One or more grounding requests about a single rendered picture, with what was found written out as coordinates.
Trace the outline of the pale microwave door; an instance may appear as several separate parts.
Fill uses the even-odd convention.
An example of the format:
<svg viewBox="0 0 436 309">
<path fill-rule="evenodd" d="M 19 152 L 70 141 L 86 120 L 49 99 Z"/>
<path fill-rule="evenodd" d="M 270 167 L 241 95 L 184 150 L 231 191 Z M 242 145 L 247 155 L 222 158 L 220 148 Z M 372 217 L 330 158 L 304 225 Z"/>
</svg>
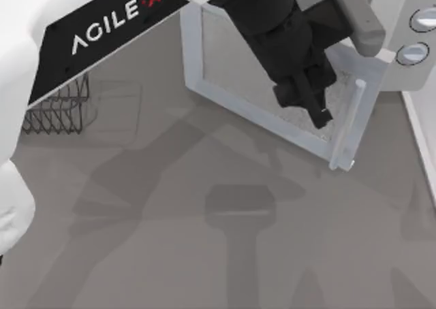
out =
<svg viewBox="0 0 436 309">
<path fill-rule="evenodd" d="M 278 106 L 272 82 L 223 10 L 190 3 L 180 12 L 180 24 L 187 88 L 324 159 L 330 169 L 352 168 L 394 60 L 391 51 L 363 57 L 349 40 L 327 50 L 337 73 L 326 90 L 333 119 L 316 129 L 305 111 Z"/>
</svg>

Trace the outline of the pale microwave oven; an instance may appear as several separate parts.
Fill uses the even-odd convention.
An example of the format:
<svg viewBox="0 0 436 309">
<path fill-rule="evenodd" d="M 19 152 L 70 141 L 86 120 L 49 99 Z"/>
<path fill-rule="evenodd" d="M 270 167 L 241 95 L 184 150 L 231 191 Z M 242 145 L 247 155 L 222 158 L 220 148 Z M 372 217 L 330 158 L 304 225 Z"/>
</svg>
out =
<svg viewBox="0 0 436 309">
<path fill-rule="evenodd" d="M 315 0 L 303 0 L 311 3 Z M 384 76 L 383 91 L 418 91 L 436 66 L 436 29 L 428 33 L 416 33 L 409 27 L 411 15 L 418 9 L 436 6 L 436 0 L 368 0 L 379 21 L 386 30 L 380 53 L 390 53 L 392 61 Z M 396 53 L 404 45 L 424 42 L 430 54 L 414 66 L 402 66 L 396 62 Z"/>
</svg>

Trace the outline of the microwave knob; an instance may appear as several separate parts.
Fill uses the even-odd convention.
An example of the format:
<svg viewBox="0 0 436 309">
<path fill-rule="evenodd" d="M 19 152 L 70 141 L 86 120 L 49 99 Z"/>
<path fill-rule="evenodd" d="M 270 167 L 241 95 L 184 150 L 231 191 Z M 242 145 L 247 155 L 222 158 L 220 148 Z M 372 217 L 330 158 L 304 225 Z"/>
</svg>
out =
<svg viewBox="0 0 436 309">
<path fill-rule="evenodd" d="M 423 62 L 429 54 L 429 45 L 424 42 L 404 45 L 396 53 L 396 62 L 406 67 L 414 66 Z"/>
<path fill-rule="evenodd" d="M 409 19 L 409 27 L 416 33 L 428 33 L 436 29 L 436 6 L 416 10 Z"/>
</svg>

